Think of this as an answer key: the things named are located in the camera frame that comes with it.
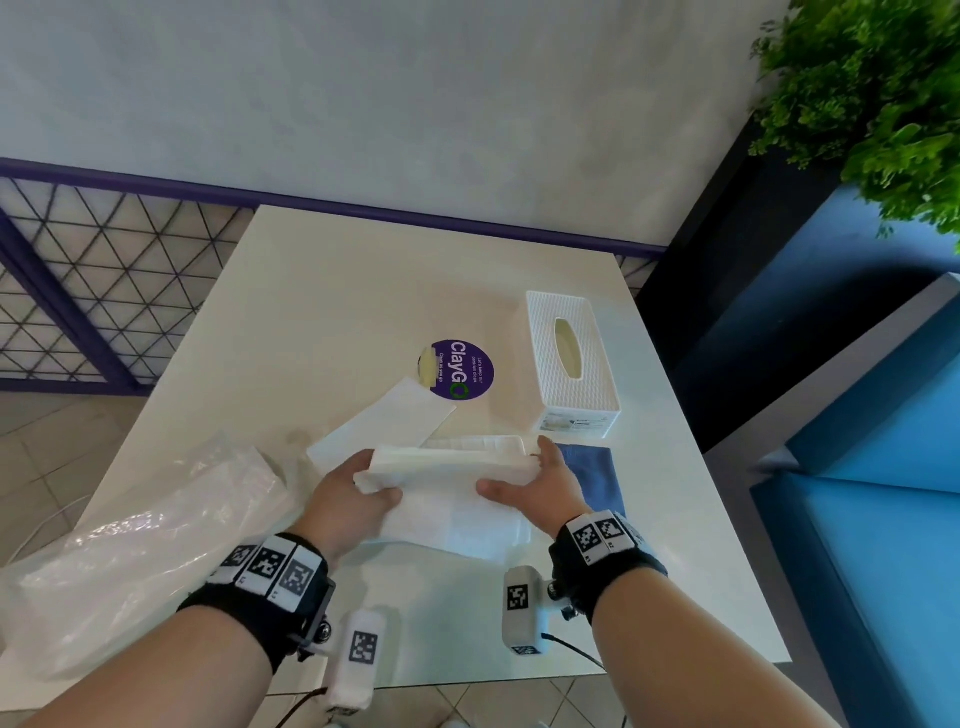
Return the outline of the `clear plastic bag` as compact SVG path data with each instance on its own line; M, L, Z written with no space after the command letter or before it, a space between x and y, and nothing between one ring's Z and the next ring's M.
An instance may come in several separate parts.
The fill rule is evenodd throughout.
M218 434L0 569L0 636L19 672L82 677L166 619L233 549L289 525L297 481Z

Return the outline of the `person's left forearm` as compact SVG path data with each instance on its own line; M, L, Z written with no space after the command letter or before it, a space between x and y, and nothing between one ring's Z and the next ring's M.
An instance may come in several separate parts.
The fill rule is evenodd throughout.
M255 637L193 606L70 687L22 728L248 728L274 677Z

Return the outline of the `green leafy plant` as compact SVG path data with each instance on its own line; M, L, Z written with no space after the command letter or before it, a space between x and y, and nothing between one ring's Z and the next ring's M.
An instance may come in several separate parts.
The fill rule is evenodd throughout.
M750 56L751 156L835 167L879 237L924 223L960 257L960 0L790 0Z

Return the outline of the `white woven tissue box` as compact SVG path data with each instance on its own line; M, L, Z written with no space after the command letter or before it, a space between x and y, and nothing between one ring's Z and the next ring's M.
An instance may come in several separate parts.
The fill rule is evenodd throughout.
M607 438L621 404L591 303L528 291L518 321L531 431Z

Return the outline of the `white tissue sheet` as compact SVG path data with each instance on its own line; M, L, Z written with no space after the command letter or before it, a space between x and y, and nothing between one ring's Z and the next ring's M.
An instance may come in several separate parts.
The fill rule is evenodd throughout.
M456 408L451 400L405 377L374 404L309 446L306 456L324 477L364 450L419 448Z

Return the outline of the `blue cloth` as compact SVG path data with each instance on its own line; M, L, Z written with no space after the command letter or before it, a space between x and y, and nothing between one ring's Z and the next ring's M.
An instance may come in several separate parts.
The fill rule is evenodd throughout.
M626 516L612 451L607 447L558 443L563 460L582 489L583 499L595 512Z

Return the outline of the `round purple sticker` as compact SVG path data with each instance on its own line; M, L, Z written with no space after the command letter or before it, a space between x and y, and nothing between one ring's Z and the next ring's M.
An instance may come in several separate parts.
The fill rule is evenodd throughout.
M416 369L424 388L456 404L485 396L496 375L494 363L486 352L462 339L443 339L426 346Z

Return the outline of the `black wristband with markers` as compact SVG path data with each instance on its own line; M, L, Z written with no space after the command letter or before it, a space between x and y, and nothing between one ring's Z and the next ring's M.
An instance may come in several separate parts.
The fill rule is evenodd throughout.
M609 509L570 519L548 552L554 580L590 624L599 599L619 577L637 569L668 577L647 540L625 516Z
M231 617L257 641L276 672L314 655L336 590L330 563L305 538L281 532L241 542L178 612L201 606Z

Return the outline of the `person's right forearm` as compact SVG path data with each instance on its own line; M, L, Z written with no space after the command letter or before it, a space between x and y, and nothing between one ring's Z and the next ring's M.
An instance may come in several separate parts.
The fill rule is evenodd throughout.
M631 570L603 591L592 631L634 728L841 728L653 569Z

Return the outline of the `black planter partition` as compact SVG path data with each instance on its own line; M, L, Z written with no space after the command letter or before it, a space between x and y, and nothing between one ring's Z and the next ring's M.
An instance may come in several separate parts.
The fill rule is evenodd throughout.
M751 116L635 296L701 452L725 438L734 378L708 354L724 316L840 186L836 163L800 169L782 150L751 153Z

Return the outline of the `person's left hand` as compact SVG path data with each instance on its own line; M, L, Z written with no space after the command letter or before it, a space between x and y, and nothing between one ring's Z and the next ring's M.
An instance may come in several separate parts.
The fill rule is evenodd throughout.
M364 492L354 483L357 474L369 469L374 453L372 449L361 450L331 470L319 481L301 516L286 530L306 540L332 570L381 532L359 527L359 502Z

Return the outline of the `stack of white tissues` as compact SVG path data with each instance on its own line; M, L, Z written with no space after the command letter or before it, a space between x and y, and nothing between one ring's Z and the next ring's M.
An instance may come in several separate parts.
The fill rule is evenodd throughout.
M378 540L505 564L526 547L533 527L516 509L494 503L479 480L524 486L539 473L519 435L432 438L420 447L384 445L354 476L364 494L395 488L402 501L383 522Z

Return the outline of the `person's right hand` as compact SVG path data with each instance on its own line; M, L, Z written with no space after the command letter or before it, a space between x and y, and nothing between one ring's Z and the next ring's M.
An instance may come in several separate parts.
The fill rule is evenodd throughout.
M567 466L557 443L545 435L537 438L539 463L536 478L524 485L526 509L518 511L533 527L552 539L570 521L594 510L584 500L574 473Z

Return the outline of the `purple lattice railing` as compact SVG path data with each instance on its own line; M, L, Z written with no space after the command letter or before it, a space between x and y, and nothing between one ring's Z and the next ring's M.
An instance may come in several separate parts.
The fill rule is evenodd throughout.
M263 208L613 254L630 292L666 248L0 157L0 392L148 397Z

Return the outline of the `black left wristband with markers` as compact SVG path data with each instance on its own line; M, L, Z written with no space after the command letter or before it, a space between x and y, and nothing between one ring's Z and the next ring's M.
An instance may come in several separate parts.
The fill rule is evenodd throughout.
M336 590L330 563L305 538L281 532L241 542L178 612L201 606L231 617L257 641L276 672L314 655Z

